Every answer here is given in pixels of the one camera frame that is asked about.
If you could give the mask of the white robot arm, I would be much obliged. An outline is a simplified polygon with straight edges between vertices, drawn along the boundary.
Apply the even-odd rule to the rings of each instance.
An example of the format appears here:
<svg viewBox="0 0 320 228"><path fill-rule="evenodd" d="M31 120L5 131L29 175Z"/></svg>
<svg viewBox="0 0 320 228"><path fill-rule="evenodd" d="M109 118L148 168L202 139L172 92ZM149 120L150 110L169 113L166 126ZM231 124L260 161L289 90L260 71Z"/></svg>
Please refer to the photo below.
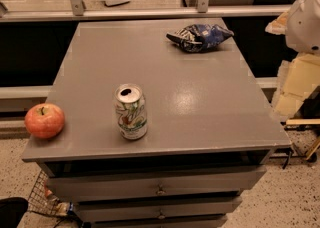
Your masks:
<svg viewBox="0 0 320 228"><path fill-rule="evenodd" d="M286 45L298 53L320 54L320 0L296 0L270 22L265 31L284 35Z"/></svg>

